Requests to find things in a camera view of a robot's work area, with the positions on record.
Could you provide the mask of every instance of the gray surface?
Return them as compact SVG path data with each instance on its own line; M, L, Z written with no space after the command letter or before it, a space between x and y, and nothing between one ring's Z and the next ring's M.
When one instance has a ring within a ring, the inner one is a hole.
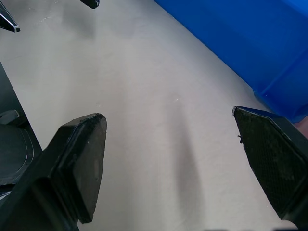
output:
M94 221L82 231L269 231L280 221L252 173L235 105L251 89L152 0L4 0L21 32L0 60L42 147L99 112L108 132Z

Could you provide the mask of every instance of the white floor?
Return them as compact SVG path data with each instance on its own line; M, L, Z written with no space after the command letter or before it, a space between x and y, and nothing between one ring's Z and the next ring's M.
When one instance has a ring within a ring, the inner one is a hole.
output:
M3 0L0 61L43 148L99 112L108 132L94 220L82 231L270 231L232 108L252 90L153 0Z

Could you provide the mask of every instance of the white table surface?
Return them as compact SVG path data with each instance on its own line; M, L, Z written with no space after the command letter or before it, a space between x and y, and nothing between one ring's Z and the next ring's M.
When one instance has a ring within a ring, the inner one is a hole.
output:
M232 108L252 90L153 0L3 0L0 61L45 148L62 124L107 118L103 180L82 231L270 231L280 221Z

